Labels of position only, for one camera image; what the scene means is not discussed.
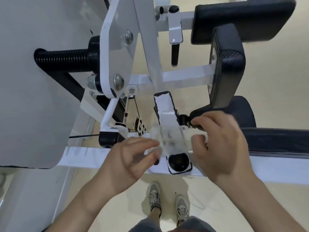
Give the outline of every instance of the beige tile floor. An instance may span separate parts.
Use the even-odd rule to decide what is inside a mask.
[[[172,3],[179,5],[181,11],[192,11],[197,4],[226,1],[229,0],[172,0]],[[309,129],[308,6],[309,0],[297,0],[293,16],[273,40],[244,44],[247,66],[236,94],[247,98],[258,127]],[[177,69],[207,64],[210,47],[191,45],[190,31],[184,31],[183,37]],[[164,71],[174,70],[170,66],[171,46],[167,32],[159,34],[159,43]],[[147,73],[140,38],[133,73]],[[179,113],[189,114],[192,110],[209,103],[206,86],[185,88],[171,93]],[[136,100],[141,117],[150,126],[156,121],[152,95],[140,95]],[[129,101],[129,114],[127,123],[132,125],[136,115],[133,100]],[[97,124],[93,133],[98,131]],[[84,145],[98,147],[98,142],[92,138],[85,140]],[[97,169],[75,171],[67,203],[96,172]],[[190,200],[191,215],[210,223],[218,232],[252,231],[230,200],[207,178],[154,174],[143,175],[130,189],[112,199],[103,208],[90,231],[125,232],[145,218],[149,213],[146,189],[152,181],[158,181],[162,188],[163,231],[175,227],[173,205],[178,194],[183,194]],[[309,186],[267,183],[267,187],[288,212],[309,231]]]

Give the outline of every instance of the sneaker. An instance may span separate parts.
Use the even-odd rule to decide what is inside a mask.
[[[177,226],[178,226],[179,222],[184,222],[189,217],[189,204],[182,195],[177,196],[175,208],[177,213]]]
[[[162,208],[160,202],[160,187],[158,183],[156,182],[150,183],[148,187],[148,199],[150,203],[150,212],[153,210],[153,208],[159,208],[161,211],[159,217],[161,217]]]

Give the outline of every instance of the left hand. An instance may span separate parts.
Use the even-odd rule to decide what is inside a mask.
[[[160,150],[144,156],[145,150],[157,146],[159,142],[156,140],[137,137],[115,144],[93,178],[98,183],[103,183],[102,194],[108,194],[112,198],[136,183],[160,158]]]

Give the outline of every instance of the person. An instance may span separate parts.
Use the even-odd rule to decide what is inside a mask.
[[[205,175],[229,197],[255,232],[304,232],[305,230],[276,201],[264,183],[254,174],[248,144],[231,115],[212,111],[191,121],[208,133],[192,137],[193,156]],[[160,152],[143,155],[158,146],[155,140],[128,138],[115,144],[97,174],[82,187],[47,232],[86,232],[104,205],[132,186],[151,167]],[[161,232],[160,188],[151,183],[148,189],[150,215],[130,232]],[[176,200],[176,231],[214,232],[206,222],[189,217],[189,205],[183,196]]]

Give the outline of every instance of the black padded cushion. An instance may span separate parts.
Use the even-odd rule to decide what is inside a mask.
[[[256,0],[198,5],[192,23],[191,43],[210,44],[213,28],[233,23],[242,42],[272,39],[291,17],[295,0]]]
[[[223,111],[226,114],[233,115],[241,128],[255,128],[257,126],[250,104],[242,96],[234,96],[230,101],[229,106],[225,108],[213,109],[211,105],[207,105],[196,109],[190,113],[190,121],[193,118],[201,116],[203,113],[209,111]]]
[[[209,99],[213,108],[222,108],[229,105],[246,66],[245,52],[234,24],[214,28],[211,49],[209,63],[214,49],[217,62]]]
[[[250,155],[309,158],[309,130],[242,128]]]

